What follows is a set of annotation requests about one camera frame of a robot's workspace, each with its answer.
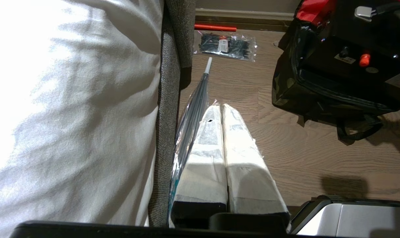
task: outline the white tube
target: white tube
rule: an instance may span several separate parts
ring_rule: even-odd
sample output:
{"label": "white tube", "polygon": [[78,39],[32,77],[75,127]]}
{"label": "white tube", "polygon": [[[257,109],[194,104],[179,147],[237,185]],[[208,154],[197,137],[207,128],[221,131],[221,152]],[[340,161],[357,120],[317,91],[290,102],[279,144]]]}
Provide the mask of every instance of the white tube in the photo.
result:
{"label": "white tube", "polygon": [[209,74],[211,65],[212,65],[212,57],[209,57],[209,60],[207,61],[207,65],[206,65],[206,70],[204,71],[206,74]]}

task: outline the red handle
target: red handle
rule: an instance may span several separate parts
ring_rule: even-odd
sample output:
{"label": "red handle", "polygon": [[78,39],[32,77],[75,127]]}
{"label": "red handle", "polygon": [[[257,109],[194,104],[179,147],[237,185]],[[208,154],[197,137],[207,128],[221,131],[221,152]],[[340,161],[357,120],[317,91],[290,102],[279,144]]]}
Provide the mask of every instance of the red handle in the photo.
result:
{"label": "red handle", "polygon": [[195,30],[221,30],[221,31],[236,31],[236,27],[229,26],[217,26],[217,25],[204,25],[204,24],[194,24]]}

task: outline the plastic bag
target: plastic bag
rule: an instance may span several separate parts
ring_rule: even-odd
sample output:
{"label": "plastic bag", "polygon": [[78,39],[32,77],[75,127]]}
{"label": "plastic bag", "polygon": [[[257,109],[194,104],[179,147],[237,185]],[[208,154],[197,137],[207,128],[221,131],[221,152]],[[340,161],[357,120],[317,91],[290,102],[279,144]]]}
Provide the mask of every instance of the plastic bag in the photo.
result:
{"label": "plastic bag", "polygon": [[200,30],[194,32],[194,54],[211,54],[254,62],[256,50],[257,45],[254,36]]}
{"label": "plastic bag", "polygon": [[169,194],[169,207],[168,207],[168,220],[170,220],[170,211],[172,209],[173,200],[175,197],[176,187],[184,169],[187,158],[190,154],[191,147],[194,143],[199,123],[209,105],[208,97],[208,83],[209,83],[209,70],[212,64],[212,57],[206,66],[201,81],[198,83],[196,89],[191,94],[187,107],[182,114],[181,121],[175,138],[175,150],[173,158],[172,176]]}

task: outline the black bag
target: black bag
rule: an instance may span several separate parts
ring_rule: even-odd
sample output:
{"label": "black bag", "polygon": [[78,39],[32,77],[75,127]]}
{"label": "black bag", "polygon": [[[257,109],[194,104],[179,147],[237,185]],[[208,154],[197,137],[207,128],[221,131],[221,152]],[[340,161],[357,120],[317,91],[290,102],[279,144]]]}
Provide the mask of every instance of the black bag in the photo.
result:
{"label": "black bag", "polygon": [[[361,140],[377,132],[382,123],[377,116],[400,110],[400,100],[383,89],[331,78],[302,67],[318,36],[310,22],[295,19],[281,39],[284,53],[278,59],[272,82],[272,104],[283,110],[335,124],[341,140]],[[364,131],[347,134],[345,122],[368,125]]]}

